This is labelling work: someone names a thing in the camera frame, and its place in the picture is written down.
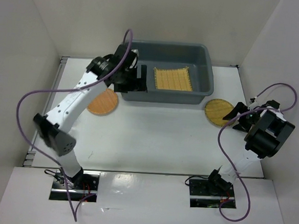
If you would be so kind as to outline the yellow round woven coaster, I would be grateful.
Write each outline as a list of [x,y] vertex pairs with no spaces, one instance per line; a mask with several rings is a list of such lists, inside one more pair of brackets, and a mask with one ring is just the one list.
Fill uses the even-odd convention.
[[223,99],[211,99],[204,106],[204,113],[207,120],[218,127],[224,126],[228,121],[223,118],[228,115],[234,106]]

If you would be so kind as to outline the square bamboo mat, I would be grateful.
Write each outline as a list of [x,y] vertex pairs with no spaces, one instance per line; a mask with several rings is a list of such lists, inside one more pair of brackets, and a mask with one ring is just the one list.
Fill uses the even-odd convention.
[[192,92],[189,67],[180,69],[154,68],[155,88],[169,91]]

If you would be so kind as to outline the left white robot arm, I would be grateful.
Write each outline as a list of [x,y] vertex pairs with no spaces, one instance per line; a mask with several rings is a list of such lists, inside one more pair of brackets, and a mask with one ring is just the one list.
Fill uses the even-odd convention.
[[56,160],[65,173],[64,182],[72,189],[86,184],[88,177],[74,153],[76,139],[69,133],[87,106],[112,85],[118,93],[147,90],[146,71],[137,76],[138,50],[118,46],[114,54],[94,58],[67,96],[45,115],[36,114],[34,123],[39,136],[56,154]]

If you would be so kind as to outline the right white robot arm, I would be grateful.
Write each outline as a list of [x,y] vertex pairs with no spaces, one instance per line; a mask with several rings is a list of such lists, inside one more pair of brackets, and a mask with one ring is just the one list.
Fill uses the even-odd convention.
[[215,169],[209,175],[205,189],[210,195],[227,192],[252,163],[274,156],[295,129],[284,118],[277,101],[269,100],[261,106],[256,103],[255,98],[251,102],[249,106],[239,102],[223,117],[230,121],[242,114],[233,129],[246,133],[245,147],[232,160],[233,165]]

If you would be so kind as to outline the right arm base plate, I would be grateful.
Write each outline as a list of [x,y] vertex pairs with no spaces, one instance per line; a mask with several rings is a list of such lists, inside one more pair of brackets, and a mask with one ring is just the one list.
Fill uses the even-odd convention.
[[189,202],[191,208],[218,208],[223,203],[222,208],[236,208],[233,187],[227,191],[212,185],[203,176],[189,176],[185,180],[185,185],[189,188]]

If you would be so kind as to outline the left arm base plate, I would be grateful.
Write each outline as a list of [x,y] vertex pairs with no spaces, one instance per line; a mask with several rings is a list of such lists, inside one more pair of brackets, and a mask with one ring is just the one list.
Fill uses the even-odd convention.
[[[66,185],[60,170],[53,171],[46,169],[44,170],[44,173],[52,176],[53,178],[49,200],[68,200]],[[80,201],[90,195],[90,197],[86,198],[84,201],[94,203],[97,200],[100,172],[86,170],[84,174],[86,175],[85,183],[74,186],[73,183],[68,181],[70,198],[72,201]]]

